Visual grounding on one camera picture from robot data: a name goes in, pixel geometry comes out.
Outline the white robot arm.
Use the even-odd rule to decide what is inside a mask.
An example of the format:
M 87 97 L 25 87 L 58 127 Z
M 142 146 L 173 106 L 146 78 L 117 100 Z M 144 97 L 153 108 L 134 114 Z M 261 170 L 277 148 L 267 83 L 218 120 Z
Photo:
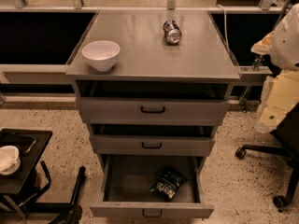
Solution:
M 275 29 L 251 47 L 253 53 L 270 56 L 280 68 L 276 77 L 267 77 L 257 110 L 259 133 L 270 133 L 299 103 L 299 5 L 292 6 Z

